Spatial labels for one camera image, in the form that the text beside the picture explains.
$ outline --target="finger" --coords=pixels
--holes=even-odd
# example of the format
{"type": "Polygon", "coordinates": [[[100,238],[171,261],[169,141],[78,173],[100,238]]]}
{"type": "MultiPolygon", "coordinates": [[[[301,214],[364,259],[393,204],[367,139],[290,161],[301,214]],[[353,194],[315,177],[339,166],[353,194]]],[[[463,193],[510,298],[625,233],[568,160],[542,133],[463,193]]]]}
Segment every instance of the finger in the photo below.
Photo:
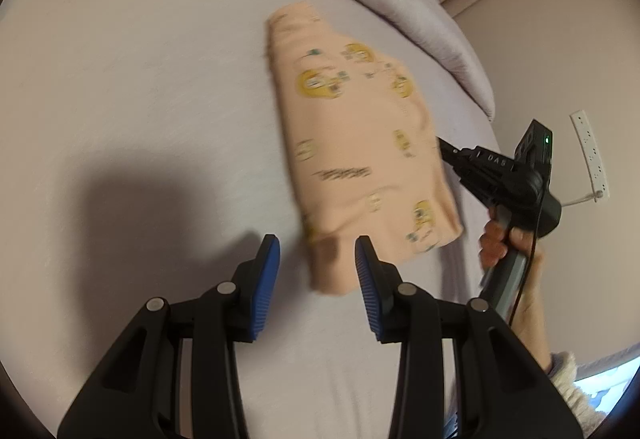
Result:
{"type": "Polygon", "coordinates": [[[479,256],[480,264],[482,265],[482,269],[484,269],[485,271],[494,267],[498,263],[498,260],[500,260],[497,256],[489,253],[485,249],[480,251],[479,256]]]}
{"type": "Polygon", "coordinates": [[[520,228],[512,228],[509,240],[518,251],[530,253],[531,246],[533,245],[533,232],[523,231],[520,228]]]}
{"type": "Polygon", "coordinates": [[[507,254],[507,246],[500,241],[497,241],[490,236],[484,234],[478,241],[480,248],[484,249],[488,253],[494,254],[498,259],[501,259],[507,254]]]}
{"type": "Polygon", "coordinates": [[[500,242],[504,240],[506,230],[500,226],[498,221],[489,221],[484,225],[484,234],[500,242]]]}

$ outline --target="white power strip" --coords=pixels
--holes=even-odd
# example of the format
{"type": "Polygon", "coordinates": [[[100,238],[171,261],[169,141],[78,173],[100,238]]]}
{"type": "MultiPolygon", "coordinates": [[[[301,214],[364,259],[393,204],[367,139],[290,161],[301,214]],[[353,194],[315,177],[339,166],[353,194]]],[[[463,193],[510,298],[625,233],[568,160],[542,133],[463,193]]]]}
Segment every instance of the white power strip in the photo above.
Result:
{"type": "Polygon", "coordinates": [[[584,159],[587,162],[593,198],[596,202],[607,199],[609,198],[609,183],[607,183],[607,174],[604,172],[604,164],[589,118],[587,118],[586,112],[577,111],[571,115],[571,121],[574,123],[575,132],[578,134],[584,159]]]}

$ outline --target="pink cloth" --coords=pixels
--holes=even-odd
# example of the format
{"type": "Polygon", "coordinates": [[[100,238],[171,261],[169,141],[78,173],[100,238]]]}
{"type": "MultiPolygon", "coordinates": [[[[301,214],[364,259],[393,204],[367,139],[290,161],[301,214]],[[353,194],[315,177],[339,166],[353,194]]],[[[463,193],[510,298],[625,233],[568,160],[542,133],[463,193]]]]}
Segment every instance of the pink cloth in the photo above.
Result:
{"type": "Polygon", "coordinates": [[[313,288],[357,287],[360,235],[395,264],[457,238],[430,113],[407,69],[334,32],[307,3],[281,8],[269,23],[313,288]]]}

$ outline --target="metal screw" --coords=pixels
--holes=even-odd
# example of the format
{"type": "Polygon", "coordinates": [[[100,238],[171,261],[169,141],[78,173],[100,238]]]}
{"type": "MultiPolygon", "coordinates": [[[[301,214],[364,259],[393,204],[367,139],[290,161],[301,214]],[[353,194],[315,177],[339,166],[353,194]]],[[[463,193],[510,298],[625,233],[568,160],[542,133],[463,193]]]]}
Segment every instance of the metal screw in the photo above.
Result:
{"type": "Polygon", "coordinates": [[[412,296],[418,292],[418,288],[412,283],[402,282],[402,284],[398,286],[398,292],[405,296],[412,296]]]}
{"type": "Polygon", "coordinates": [[[149,311],[159,311],[164,307],[164,300],[162,298],[152,298],[146,303],[146,308],[149,311]]]}
{"type": "Polygon", "coordinates": [[[236,285],[233,282],[220,282],[216,289],[220,294],[232,294],[236,290],[236,285]]]}
{"type": "Polygon", "coordinates": [[[482,298],[474,298],[471,301],[471,309],[474,311],[478,311],[479,313],[484,313],[487,309],[489,309],[489,304],[487,304],[486,300],[482,298]]]}

